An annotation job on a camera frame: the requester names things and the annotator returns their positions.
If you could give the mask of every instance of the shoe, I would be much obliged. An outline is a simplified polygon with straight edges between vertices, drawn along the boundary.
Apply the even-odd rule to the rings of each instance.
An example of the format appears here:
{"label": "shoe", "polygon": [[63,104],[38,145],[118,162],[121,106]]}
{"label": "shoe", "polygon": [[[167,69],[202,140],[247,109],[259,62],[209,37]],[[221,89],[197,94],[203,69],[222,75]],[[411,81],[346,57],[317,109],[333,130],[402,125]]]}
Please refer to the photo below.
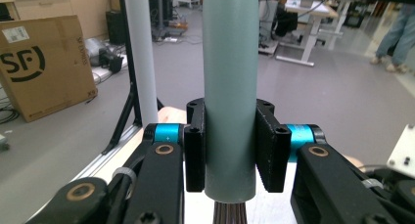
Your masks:
{"label": "shoe", "polygon": [[378,65],[378,64],[382,64],[385,62],[385,57],[373,57],[373,59],[370,61],[371,65]]}
{"label": "shoe", "polygon": [[399,72],[399,73],[406,73],[409,70],[408,66],[405,64],[401,64],[401,65],[394,65],[394,64],[390,64],[387,66],[387,71],[388,72]]}

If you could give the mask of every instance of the white desk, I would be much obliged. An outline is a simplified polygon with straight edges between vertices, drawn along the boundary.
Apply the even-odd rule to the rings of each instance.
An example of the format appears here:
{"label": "white desk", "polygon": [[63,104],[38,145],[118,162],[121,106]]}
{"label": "white desk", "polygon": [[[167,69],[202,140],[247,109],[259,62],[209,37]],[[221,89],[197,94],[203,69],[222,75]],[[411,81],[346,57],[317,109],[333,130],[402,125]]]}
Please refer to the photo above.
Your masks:
{"label": "white desk", "polygon": [[304,35],[302,37],[301,44],[298,45],[290,45],[286,43],[279,43],[281,46],[288,46],[292,48],[302,49],[302,57],[300,60],[283,57],[283,56],[276,56],[276,60],[296,63],[305,66],[314,66],[314,63],[310,62],[308,58],[310,57],[311,49],[314,47],[315,42],[317,41],[318,29],[321,24],[321,20],[323,18],[336,18],[338,14],[328,6],[323,4],[320,5],[321,2],[314,1],[311,8],[304,8],[300,7],[300,0],[287,0],[286,3],[286,10],[287,12],[299,13],[302,15],[307,13],[308,11],[314,9],[313,11],[309,12],[310,17],[308,20],[308,26],[305,29]]}

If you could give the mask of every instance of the jeans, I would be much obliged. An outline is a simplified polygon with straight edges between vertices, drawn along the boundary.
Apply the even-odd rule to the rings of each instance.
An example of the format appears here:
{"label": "jeans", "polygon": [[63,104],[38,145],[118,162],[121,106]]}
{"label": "jeans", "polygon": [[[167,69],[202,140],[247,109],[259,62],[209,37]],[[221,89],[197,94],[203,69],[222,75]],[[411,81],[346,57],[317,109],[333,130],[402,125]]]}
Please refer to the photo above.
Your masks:
{"label": "jeans", "polygon": [[415,44],[415,8],[404,5],[396,21],[385,35],[376,51],[377,57],[386,56],[388,49],[396,44],[392,63],[396,66],[405,63],[409,50]]}

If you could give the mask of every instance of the sf logo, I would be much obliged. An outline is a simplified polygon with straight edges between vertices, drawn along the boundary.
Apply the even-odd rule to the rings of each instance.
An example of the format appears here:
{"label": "sf logo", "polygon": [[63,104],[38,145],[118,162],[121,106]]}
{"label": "sf logo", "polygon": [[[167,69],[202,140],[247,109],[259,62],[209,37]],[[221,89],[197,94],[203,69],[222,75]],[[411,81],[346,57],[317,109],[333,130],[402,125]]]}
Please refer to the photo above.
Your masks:
{"label": "sf logo", "polygon": [[[5,53],[0,55],[0,60],[6,71],[10,73],[12,82],[24,82],[36,78],[42,74],[45,69],[45,57],[38,46],[32,46],[32,50],[21,50],[16,53],[16,56],[12,53]],[[37,59],[39,67],[33,67],[29,64],[33,62],[33,59]]]}

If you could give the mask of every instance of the person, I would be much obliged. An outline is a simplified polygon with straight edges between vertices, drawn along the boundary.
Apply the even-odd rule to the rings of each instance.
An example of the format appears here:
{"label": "person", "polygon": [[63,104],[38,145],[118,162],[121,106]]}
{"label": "person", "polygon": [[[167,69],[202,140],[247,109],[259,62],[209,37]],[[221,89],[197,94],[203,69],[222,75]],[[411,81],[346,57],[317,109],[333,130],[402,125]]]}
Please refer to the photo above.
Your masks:
{"label": "person", "polygon": [[396,45],[392,63],[386,68],[389,72],[406,73],[409,68],[405,64],[409,50],[415,44],[415,5],[403,4],[391,29],[382,39],[376,56],[370,61],[372,65],[382,64],[393,45]]}

